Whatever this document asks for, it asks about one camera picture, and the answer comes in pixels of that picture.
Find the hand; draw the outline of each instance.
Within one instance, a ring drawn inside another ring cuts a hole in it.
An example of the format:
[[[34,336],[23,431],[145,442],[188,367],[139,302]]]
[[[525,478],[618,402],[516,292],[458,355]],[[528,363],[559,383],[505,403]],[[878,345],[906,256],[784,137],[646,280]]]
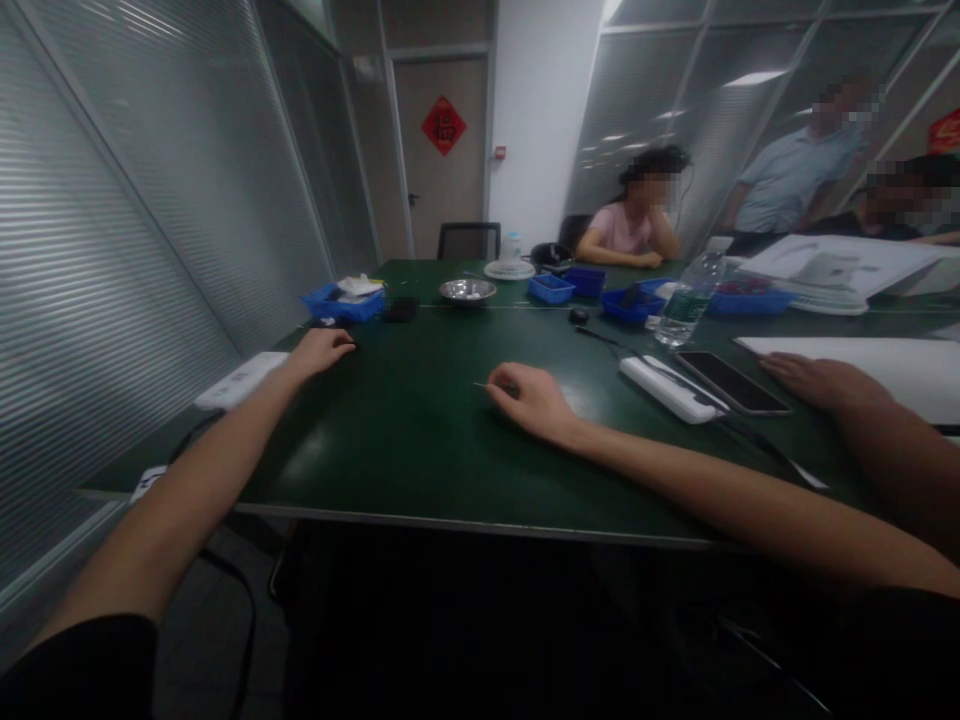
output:
[[[827,412],[896,403],[883,385],[849,363],[772,353],[760,358],[760,367],[801,400]]]
[[[306,380],[356,349],[346,330],[308,330],[283,367],[298,379]]]
[[[516,399],[503,388],[515,388]],[[503,363],[487,378],[487,392],[510,418],[531,435],[562,443],[583,422],[546,370]]]
[[[643,255],[635,255],[633,258],[633,264],[638,268],[646,268],[650,270],[656,270],[660,267],[660,263],[663,262],[663,258],[659,253],[648,252]]]

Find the door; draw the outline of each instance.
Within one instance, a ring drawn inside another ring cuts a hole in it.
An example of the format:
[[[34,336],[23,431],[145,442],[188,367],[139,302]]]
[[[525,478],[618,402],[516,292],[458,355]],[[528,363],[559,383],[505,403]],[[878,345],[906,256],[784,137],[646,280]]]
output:
[[[398,62],[394,75],[414,250],[436,258],[441,223],[483,220],[487,60]],[[466,124],[446,155],[422,129],[441,96]]]

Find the black chair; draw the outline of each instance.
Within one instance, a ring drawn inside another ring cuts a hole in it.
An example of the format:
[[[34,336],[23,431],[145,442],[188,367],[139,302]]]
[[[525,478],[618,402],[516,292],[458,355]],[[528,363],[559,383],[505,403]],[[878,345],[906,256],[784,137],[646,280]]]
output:
[[[591,220],[593,215],[567,215],[560,223],[560,238],[557,242],[576,255],[577,245],[590,227]]]
[[[498,257],[500,223],[443,223],[440,226],[437,260],[496,260]]]

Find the plastic bottle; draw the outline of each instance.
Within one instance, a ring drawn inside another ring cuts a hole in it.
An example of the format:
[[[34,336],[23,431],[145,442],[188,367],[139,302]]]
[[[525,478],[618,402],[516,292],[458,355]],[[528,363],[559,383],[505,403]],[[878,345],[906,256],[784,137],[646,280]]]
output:
[[[509,263],[520,262],[522,252],[523,241],[520,240],[520,233],[507,233],[503,247],[500,249],[500,260]]]
[[[680,347],[693,335],[703,311],[726,272],[724,253],[733,238],[712,237],[707,249],[680,276],[673,297],[663,309],[654,337],[672,348]]]

